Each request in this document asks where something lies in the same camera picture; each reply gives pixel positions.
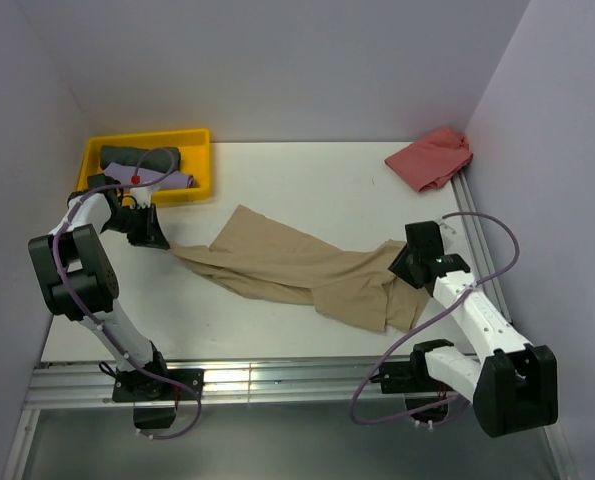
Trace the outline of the beige t shirt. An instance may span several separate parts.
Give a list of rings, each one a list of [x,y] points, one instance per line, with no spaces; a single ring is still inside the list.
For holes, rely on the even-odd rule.
[[[429,301],[390,272],[404,242],[369,252],[328,244],[243,205],[208,245],[174,244],[171,252],[195,274],[242,297],[311,306],[327,318],[366,331],[407,332]]]

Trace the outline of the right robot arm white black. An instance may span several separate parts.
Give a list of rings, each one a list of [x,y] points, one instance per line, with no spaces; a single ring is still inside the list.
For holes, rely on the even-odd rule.
[[[455,320],[476,357],[448,340],[414,346],[410,384],[429,390],[444,384],[468,400],[483,431],[496,438],[554,424],[558,419],[557,361],[503,317],[468,263],[448,254],[435,221],[410,223],[406,244],[389,269],[408,285],[425,289]]]

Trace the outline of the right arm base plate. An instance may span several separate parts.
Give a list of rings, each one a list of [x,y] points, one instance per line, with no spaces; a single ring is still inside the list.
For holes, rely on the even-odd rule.
[[[370,378],[371,384],[378,384],[382,394],[404,394],[452,392],[447,384],[431,378],[413,365],[411,361],[385,362]]]

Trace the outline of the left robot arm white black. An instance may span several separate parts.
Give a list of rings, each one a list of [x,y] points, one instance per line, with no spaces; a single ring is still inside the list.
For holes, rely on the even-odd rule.
[[[162,354],[141,334],[119,303],[119,281],[100,241],[115,231],[136,247],[167,250],[156,206],[124,205],[119,189],[78,191],[48,234],[33,238],[28,251],[44,302],[56,316],[88,329],[116,361],[114,376],[149,399],[160,399],[172,386]]]

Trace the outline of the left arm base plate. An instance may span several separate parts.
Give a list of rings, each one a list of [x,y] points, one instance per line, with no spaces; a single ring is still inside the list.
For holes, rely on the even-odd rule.
[[[116,373],[111,400],[133,407],[136,428],[156,433],[166,430],[176,420],[182,401],[196,401],[201,397],[204,385],[202,369],[172,369],[163,377],[172,383],[153,379],[137,370]]]

